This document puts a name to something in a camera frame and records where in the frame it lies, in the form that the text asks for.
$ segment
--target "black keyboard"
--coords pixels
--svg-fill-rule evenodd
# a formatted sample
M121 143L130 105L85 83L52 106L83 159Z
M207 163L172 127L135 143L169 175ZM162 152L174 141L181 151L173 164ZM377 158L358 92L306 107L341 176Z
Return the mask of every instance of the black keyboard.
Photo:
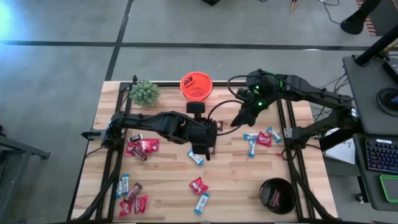
M398 174L398 142L366 138L368 169Z

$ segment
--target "wooden table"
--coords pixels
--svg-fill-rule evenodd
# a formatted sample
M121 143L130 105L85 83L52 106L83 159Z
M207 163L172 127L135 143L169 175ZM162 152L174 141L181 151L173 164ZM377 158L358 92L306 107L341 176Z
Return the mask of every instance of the wooden table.
M106 129L114 113L119 84L120 82L104 82L93 128ZM161 87L160 93L154 108L132 105L130 113L156 114L172 110L185 113L187 101L178 87ZM205 101L206 116L214 105L233 98L226 87L214 87L213 93ZM307 102L293 103L293 106L297 126L313 123ZM227 103L217 108L212 118L224 121L224 131L228 131L231 129L229 124L237 115L239 107L239 104ZM289 126L289 116L287 110L284 111ZM218 137L216 154L211 156L210 161L205 161L202 167L198 167L187 156L189 143L178 145L167 142L156 133L130 129L128 137L142 133L145 138L159 138L160 149L144 162L135 157L123 156L121 175L130 175L130 186L139 182L143 186L139 197L148 195L149 199L145 214L136 215L132 212L125 217L119 217L121 199L117 199L114 222L297 221L295 211L288 215L276 215L264 208L259 200L259 188L265 180L281 177L290 181L287 163L275 155L276 152L282 152L283 143L273 142L272 147L256 146L256 156L247 157L249 143L243 140L243 134L258 133L269 126L281 135L276 103L260 113L255 126L251 128L242 126L234 133ZM100 144L100 140L90 142L88 152L98 148ZM303 151L303 156L311 190L328 212L337 216L321 151L308 147ZM106 150L103 149L86 158L72 218L81 215L98 193L105 157ZM204 183L209 186L210 195L202 215L193 212L199 196L195 195L188 186L198 177L202 177ZM304 214L307 214L302 192L300 197ZM108 211L107 204L104 203L104 211Z

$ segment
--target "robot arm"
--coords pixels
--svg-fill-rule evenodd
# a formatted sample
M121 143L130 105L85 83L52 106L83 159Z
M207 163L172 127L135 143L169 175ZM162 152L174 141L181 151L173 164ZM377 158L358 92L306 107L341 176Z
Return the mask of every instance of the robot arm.
M261 69L251 72L246 79L247 89L240 88L235 97L243 101L232 126L247 124L253 126L258 114L267 109L277 99L302 101L332 108L331 116L305 128L297 127L286 130L289 140L305 148L311 136L325 133L332 128L352 129L358 121L351 115L351 98L339 95L326 88L311 86L306 80L296 75L276 75Z
M217 123L201 117L205 112L203 103L187 104L187 113L194 113L195 119L175 111L156 115L116 113L106 129L102 147L112 148L123 136L124 128L155 131L176 144L192 143L195 154L204 154L210 160L209 147L214 147L217 137Z

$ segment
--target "concrete floor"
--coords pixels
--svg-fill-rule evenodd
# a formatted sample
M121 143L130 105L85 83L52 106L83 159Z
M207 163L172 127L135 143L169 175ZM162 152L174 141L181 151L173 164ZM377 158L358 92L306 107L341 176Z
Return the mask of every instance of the concrete floor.
M369 46L378 39L366 29L345 34L317 0L298 1L291 14L290 2L135 0L123 42ZM127 0L3 0L0 40L115 42L126 6ZM329 7L337 21L357 8L355 0ZM113 47L0 43L0 124L10 138L52 152L47 161L31 160L10 220L66 220L87 144L80 133L92 125L112 53ZM352 54L360 52L122 47L111 79L179 80L200 70L225 80L261 67L321 86L343 74L341 58ZM349 86L340 92L351 94ZM340 218L396 220L354 201L356 178L330 182Z

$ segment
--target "green succulent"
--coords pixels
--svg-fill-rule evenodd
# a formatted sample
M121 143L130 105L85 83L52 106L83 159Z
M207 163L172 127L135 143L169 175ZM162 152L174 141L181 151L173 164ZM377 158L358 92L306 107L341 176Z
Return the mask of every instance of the green succulent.
M140 106L155 106L159 95L159 87L147 80L141 80L137 85L133 85L130 91L132 102Z

